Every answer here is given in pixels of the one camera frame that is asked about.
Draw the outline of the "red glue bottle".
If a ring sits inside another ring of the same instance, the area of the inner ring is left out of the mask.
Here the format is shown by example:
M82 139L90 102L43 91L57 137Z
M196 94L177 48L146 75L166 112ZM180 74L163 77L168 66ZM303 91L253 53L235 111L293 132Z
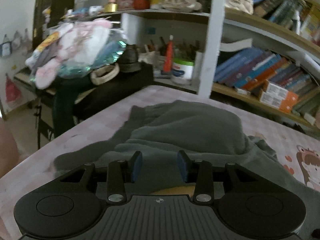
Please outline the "red glue bottle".
M165 73L171 72L171 68L172 68L172 59L174 54L173 39L174 39L173 35L170 35L166 54L165 54L165 62L163 66L163 72Z

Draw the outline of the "red round jar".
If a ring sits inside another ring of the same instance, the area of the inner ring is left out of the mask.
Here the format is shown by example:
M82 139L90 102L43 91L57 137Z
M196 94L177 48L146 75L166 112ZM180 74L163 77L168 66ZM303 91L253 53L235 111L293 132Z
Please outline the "red round jar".
M133 7L135 10L146 10L150 8L150 0L134 0Z

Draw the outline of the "white green-lid jar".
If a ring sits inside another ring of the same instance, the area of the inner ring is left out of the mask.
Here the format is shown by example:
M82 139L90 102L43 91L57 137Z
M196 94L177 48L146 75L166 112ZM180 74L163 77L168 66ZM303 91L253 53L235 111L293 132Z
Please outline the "white green-lid jar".
M193 77L194 61L174 58L171 70L171 81L178 85L190 85Z

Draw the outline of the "row of books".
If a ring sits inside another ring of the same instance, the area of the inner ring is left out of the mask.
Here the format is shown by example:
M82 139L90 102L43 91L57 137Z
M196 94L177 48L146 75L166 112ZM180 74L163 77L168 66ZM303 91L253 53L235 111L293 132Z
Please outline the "row of books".
M214 85L252 92L265 81L291 88L319 79L319 62L306 53L290 50L284 55L257 47L243 49L217 67Z

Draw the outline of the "black keyboard bag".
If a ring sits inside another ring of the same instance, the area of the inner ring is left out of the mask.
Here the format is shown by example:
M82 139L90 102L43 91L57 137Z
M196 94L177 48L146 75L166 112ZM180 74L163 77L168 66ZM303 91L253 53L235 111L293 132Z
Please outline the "black keyboard bag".
M42 111L36 114L38 118L37 143L41 136L49 141L62 135L75 126L74 119L84 121L103 109L123 100L142 88L153 84L153 67L142 62L141 69L135 72L119 72L112 80L94 86L89 76L80 79L62 79L58 77L52 87L56 93L45 95L38 92L41 105L47 105L52 110L53 124L49 125L41 119Z

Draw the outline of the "white wooden bookshelf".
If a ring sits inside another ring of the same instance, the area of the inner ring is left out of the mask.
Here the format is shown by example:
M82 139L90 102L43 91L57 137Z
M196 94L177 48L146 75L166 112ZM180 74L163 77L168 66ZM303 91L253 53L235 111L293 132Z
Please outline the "white wooden bookshelf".
M288 118L301 125L317 129L308 120L292 113L284 113L274 107L259 102L258 98L238 93L232 88L214 83L218 55L222 50L221 39L225 36L228 42L252 40L253 45L267 48L281 55L297 52L309 56L319 63L319 46L274 23L233 9L226 9L225 0L213 0L210 14L173 12L168 10L123 10L107 12L103 17L118 19L117 26L127 34L129 42L136 45L144 43L146 22L162 22L164 30L174 37L181 36L192 41L203 41L203 60L200 79L194 85L186 87L189 92L208 98L211 93L219 93L245 102L272 115Z

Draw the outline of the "orange white box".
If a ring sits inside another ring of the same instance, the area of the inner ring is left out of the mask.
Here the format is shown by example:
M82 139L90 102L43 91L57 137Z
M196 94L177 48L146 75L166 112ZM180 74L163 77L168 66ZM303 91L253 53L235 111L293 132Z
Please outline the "orange white box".
M265 81L259 94L259 101L284 113L290 113L298 103L298 95L278 84Z

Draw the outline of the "bag of plush clothes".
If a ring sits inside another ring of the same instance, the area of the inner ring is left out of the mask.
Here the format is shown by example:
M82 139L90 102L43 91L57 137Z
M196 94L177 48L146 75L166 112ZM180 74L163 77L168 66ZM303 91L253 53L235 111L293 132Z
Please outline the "bag of plush clothes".
M25 65L31 70L31 81L40 90L50 87L57 77L89 76L99 86L119 74L117 60L126 46L126 34L105 18L64 23L36 47Z

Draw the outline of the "dark grey fleece garment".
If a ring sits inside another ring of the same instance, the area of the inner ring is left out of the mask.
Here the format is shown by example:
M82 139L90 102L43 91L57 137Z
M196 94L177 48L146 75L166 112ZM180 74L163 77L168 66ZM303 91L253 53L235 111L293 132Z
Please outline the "dark grey fleece garment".
M305 239L319 238L319 192L297 181L280 164L280 151L263 139L246 135L240 118L232 112L204 103L177 100L131 109L129 119L107 141L65 153L54 160L56 176L85 163L103 167L142 152L142 171L128 195L150 194L183 186L177 153L214 166L235 162L298 195L306 205L300 231Z

